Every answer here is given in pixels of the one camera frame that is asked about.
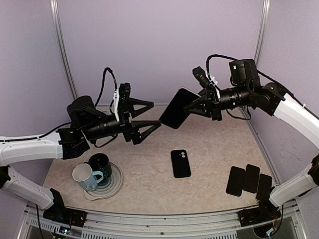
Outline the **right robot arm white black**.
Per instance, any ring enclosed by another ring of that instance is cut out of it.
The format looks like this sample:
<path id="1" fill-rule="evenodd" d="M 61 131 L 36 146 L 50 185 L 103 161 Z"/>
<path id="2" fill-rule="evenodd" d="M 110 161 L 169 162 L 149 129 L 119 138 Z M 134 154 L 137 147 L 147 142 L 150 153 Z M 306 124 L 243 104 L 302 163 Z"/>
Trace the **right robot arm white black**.
<path id="1" fill-rule="evenodd" d="M 229 60 L 231 88 L 221 90 L 212 80 L 209 62 L 212 58 Z M 238 60 L 213 54 L 206 59 L 206 69 L 196 67 L 193 76 L 203 88 L 200 97 L 186 105 L 185 113 L 221 121 L 222 111 L 237 107 L 260 108 L 270 116 L 287 123 L 315 147 L 319 146 L 319 118 L 281 83 L 259 71 L 253 59 Z"/>

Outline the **white-edged black smartphone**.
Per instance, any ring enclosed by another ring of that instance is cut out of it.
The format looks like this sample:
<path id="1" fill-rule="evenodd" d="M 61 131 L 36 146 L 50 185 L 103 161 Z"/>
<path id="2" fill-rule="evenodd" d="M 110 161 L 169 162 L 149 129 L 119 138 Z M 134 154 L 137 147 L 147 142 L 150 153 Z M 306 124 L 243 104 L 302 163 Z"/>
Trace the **white-edged black smartphone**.
<path id="1" fill-rule="evenodd" d="M 178 129 L 190 115 L 183 108 L 199 99 L 199 97 L 199 94 L 185 87 L 179 88 L 160 116 L 159 121 L 172 129 Z"/>

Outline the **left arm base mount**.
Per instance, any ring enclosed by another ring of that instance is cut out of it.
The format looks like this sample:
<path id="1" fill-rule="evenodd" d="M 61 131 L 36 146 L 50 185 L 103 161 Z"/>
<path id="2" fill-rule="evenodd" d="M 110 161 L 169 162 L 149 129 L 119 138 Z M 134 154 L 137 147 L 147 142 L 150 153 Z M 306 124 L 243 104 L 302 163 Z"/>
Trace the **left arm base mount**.
<path id="1" fill-rule="evenodd" d="M 43 217 L 69 226 L 84 227 L 87 212 L 54 204 L 44 210 Z"/>

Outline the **black phone case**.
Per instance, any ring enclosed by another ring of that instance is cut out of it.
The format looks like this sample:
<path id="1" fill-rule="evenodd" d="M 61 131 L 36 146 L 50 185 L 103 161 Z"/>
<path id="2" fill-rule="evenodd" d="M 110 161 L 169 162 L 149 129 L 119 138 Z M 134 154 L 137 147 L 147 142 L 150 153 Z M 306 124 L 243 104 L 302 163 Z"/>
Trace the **black phone case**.
<path id="1" fill-rule="evenodd" d="M 191 176 L 190 164 L 185 149 L 170 152 L 173 175 L 175 178 L 188 178 Z"/>

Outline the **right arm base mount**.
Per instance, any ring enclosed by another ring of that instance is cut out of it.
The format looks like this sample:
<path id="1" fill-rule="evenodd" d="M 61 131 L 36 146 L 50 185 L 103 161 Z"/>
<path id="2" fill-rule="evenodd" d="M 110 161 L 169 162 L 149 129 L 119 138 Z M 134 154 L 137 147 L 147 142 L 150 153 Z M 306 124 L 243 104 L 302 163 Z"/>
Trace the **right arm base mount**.
<path id="1" fill-rule="evenodd" d="M 245 227 L 280 218 L 281 212 L 269 199 L 264 199 L 259 201 L 257 207 L 240 210 L 237 215 L 240 225 Z"/>

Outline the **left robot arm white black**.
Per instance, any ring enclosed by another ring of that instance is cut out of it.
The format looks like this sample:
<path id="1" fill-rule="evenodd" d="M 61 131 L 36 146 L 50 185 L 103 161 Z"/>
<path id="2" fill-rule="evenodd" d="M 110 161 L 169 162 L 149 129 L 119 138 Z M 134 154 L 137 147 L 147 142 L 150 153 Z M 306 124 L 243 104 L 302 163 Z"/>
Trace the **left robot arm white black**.
<path id="1" fill-rule="evenodd" d="M 150 110 L 153 102 L 130 97 L 131 86 L 121 83 L 114 95 L 114 113 L 97 110 L 90 96 L 81 96 L 68 107 L 70 123 L 43 135 L 0 138 L 0 188 L 49 210 L 63 222 L 70 216 L 61 194 L 21 176 L 14 163 L 39 159 L 73 159 L 88 151 L 97 140 L 122 134 L 125 141 L 140 144 L 160 127 L 158 120 L 135 120 Z"/>

